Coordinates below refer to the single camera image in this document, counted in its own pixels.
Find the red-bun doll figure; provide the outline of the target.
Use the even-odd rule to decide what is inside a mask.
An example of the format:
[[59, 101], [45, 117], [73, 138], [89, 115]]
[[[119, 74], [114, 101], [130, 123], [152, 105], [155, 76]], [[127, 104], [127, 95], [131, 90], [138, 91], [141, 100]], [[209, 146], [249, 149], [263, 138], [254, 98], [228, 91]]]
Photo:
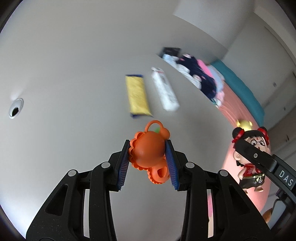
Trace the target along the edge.
[[262, 192], [265, 173], [253, 163], [253, 160], [258, 158], [261, 152], [270, 154], [267, 129], [261, 126], [256, 130], [245, 131], [236, 127], [232, 132], [232, 137], [235, 149], [233, 158], [236, 165], [241, 167], [237, 174], [239, 186], [245, 193], [248, 193], [250, 188], [253, 188], [255, 192]]

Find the orange carrot pumpkin toy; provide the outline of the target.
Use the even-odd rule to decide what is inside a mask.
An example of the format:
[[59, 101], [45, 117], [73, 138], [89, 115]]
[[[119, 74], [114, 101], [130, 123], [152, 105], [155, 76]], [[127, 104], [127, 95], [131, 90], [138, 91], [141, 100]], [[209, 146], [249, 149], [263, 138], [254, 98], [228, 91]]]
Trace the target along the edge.
[[160, 121], [152, 120], [130, 141], [129, 161], [134, 168], [146, 171], [153, 184], [163, 184], [170, 178], [165, 154], [169, 138], [169, 130]]

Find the brown capybara plush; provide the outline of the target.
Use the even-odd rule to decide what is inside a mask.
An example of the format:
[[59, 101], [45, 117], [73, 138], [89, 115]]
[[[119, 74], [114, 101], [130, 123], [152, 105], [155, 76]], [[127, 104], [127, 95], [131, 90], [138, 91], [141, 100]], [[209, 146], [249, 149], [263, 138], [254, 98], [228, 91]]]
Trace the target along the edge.
[[266, 223], [270, 222], [271, 216], [273, 213], [273, 208], [268, 209], [263, 215], [263, 219], [265, 220]]

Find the yellow plush duck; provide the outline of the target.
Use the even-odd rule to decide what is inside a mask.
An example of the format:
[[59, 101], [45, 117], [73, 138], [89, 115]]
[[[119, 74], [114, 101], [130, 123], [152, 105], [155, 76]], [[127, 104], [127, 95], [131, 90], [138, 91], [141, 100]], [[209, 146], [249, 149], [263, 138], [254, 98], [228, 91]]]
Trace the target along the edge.
[[249, 120], [237, 120], [236, 126], [244, 129], [245, 131], [250, 131], [252, 130], [253, 124]]

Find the yellow tissue pack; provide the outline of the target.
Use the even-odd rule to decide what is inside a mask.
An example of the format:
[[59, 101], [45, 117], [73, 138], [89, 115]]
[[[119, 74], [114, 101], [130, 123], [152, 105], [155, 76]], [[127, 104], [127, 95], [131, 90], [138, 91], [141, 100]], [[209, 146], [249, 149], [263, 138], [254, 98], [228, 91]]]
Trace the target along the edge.
[[126, 75], [126, 89], [130, 114], [152, 116], [142, 75]]

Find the white thermometer box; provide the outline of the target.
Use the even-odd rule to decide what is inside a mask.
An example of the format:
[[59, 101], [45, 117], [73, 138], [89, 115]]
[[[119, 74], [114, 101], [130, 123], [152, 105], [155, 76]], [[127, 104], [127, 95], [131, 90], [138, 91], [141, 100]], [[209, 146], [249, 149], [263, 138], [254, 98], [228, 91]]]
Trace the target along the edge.
[[152, 80], [163, 109], [166, 111], [176, 111], [180, 105], [164, 71], [160, 68], [152, 67]]

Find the pink bed sheet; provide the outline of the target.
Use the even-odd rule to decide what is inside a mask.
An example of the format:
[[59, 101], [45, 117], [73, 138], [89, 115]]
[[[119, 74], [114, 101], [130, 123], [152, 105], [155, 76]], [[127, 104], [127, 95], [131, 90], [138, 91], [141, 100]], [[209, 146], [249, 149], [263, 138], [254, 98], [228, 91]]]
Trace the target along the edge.
[[[259, 125], [248, 111], [247, 107], [243, 104], [241, 99], [234, 93], [234, 91], [227, 84], [224, 84], [223, 91], [224, 101], [219, 110], [227, 118], [231, 126], [233, 128], [238, 126], [244, 128], [244, 126], [247, 125], [248, 127], [245, 130], [258, 129]], [[242, 172], [245, 170], [245, 168], [240, 164], [238, 165], [238, 161], [243, 161], [243, 163], [247, 162], [243, 156], [236, 153], [234, 144], [230, 143], [222, 168], [227, 170], [235, 179], [235, 181], [240, 182], [240, 180], [243, 178]], [[262, 185], [262, 192], [256, 192], [254, 187], [247, 189], [248, 197], [259, 211], [263, 210], [267, 202], [270, 186], [271, 181], [266, 177]]]

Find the navy patterned blanket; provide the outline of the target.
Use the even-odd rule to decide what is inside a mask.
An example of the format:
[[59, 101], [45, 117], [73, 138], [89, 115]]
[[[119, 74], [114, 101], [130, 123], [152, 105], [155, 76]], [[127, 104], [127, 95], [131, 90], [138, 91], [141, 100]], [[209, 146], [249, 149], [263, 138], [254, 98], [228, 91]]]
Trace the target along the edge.
[[182, 64], [190, 70], [190, 75], [198, 76], [201, 79], [201, 92], [211, 100], [215, 96], [215, 84], [211, 83], [211, 78], [208, 77], [198, 66], [197, 59], [188, 54], [184, 54], [177, 64]]

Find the pink folded clothes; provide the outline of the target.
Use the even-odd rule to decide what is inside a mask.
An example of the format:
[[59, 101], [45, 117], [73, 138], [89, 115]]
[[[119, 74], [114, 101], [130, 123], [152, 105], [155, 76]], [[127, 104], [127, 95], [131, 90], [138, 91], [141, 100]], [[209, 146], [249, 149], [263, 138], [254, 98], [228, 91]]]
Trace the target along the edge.
[[197, 60], [198, 66], [201, 68], [201, 70], [211, 78], [211, 83], [215, 84], [215, 96], [211, 98], [211, 100], [214, 102], [218, 108], [222, 105], [224, 101], [224, 83], [225, 79], [222, 74], [218, 72], [216, 68], [214, 68], [212, 65], [206, 65], [202, 60]]

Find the teal pillow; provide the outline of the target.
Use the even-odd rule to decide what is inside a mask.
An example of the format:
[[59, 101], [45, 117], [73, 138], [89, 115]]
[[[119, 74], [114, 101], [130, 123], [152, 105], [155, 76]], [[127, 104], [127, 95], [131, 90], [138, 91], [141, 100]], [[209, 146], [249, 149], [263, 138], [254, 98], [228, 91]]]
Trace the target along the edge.
[[224, 76], [225, 83], [242, 101], [242, 103], [249, 110], [257, 124], [262, 126], [264, 124], [265, 112], [259, 101], [255, 98], [253, 92], [221, 60], [216, 60], [212, 62], [210, 65], [217, 69]]

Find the black wall socket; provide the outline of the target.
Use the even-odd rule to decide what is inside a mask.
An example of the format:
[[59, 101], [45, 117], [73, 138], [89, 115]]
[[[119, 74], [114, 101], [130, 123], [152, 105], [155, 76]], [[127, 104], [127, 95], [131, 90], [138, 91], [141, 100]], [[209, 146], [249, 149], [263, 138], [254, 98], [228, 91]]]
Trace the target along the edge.
[[181, 48], [174, 48], [174, 47], [163, 47], [159, 53], [159, 56], [162, 58], [165, 54], [170, 56], [178, 57], [180, 54]]

